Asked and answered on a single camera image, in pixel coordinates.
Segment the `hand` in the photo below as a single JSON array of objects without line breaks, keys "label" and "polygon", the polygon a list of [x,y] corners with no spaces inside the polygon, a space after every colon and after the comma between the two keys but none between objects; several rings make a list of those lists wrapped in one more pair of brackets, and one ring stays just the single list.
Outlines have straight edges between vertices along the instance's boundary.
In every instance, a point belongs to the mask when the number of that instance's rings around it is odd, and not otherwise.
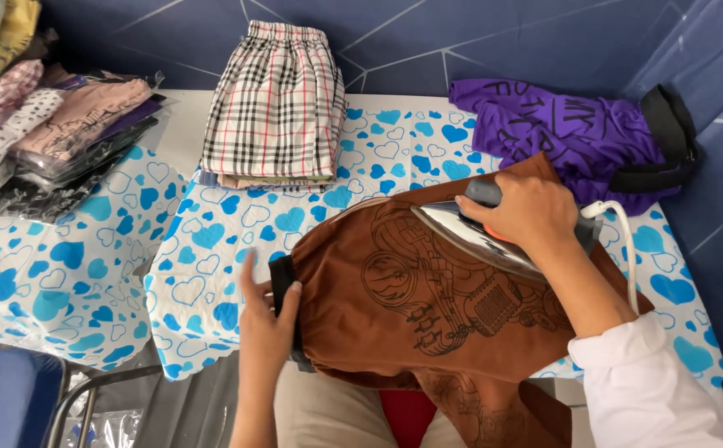
[{"label": "hand", "polygon": [[270,310],[270,282],[254,282],[256,250],[248,253],[239,280],[245,297],[245,310],[239,317],[239,380],[243,387],[276,386],[278,374],[292,350],[301,283],[295,281],[284,296],[278,319]]},{"label": "hand", "polygon": [[495,176],[503,200],[495,208],[479,205],[466,196],[456,202],[467,218],[488,225],[504,238],[523,248],[528,255],[548,245],[574,240],[577,207],[566,187],[540,178]]}]

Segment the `black strap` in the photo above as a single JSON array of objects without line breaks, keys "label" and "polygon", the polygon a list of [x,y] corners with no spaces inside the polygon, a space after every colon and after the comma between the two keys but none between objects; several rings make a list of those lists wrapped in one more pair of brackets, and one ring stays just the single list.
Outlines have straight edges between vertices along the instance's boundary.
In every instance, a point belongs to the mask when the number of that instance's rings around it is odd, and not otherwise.
[{"label": "black strap", "polygon": [[694,121],[679,95],[657,85],[641,98],[640,106],[666,163],[620,168],[608,186],[615,193],[653,193],[678,187],[691,177],[701,159]]},{"label": "black strap", "polygon": [[[290,255],[277,258],[269,263],[271,289],[273,290],[273,307],[276,309],[276,317],[281,314],[284,307],[284,295],[296,280],[296,271],[292,267],[292,257]],[[309,358],[303,353],[303,339],[301,338],[301,317],[300,311],[296,317],[296,331],[292,335],[292,352],[290,359],[298,363],[298,370],[301,372],[316,372]]]}]

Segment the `folded plaid shorts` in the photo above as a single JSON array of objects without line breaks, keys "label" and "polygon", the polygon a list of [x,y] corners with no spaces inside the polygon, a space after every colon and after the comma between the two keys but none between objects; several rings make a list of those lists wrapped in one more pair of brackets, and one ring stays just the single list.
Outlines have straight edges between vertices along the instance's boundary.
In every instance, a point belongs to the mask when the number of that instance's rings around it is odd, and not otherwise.
[{"label": "folded plaid shorts", "polygon": [[251,21],[209,108],[200,167],[234,178],[334,178],[345,87],[317,29]]}]

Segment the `white power cord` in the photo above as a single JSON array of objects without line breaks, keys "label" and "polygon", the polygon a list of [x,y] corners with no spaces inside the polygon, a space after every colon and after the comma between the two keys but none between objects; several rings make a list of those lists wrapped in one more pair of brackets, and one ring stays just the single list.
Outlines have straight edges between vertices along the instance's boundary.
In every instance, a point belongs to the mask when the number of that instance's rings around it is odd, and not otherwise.
[{"label": "white power cord", "polygon": [[630,230],[630,223],[627,221],[625,209],[616,201],[596,201],[590,206],[583,207],[580,215],[583,218],[593,219],[613,209],[619,218],[621,228],[625,231],[625,245],[627,247],[627,297],[630,300],[630,307],[635,314],[638,314],[638,294],[635,291],[635,246],[633,245],[633,232]]}]

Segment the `red fabric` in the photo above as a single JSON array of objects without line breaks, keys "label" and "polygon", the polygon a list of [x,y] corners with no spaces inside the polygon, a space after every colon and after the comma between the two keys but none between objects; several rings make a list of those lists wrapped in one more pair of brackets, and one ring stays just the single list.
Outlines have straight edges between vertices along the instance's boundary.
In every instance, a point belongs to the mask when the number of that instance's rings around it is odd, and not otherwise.
[{"label": "red fabric", "polygon": [[422,391],[379,391],[384,415],[400,448],[419,448],[436,405]]}]

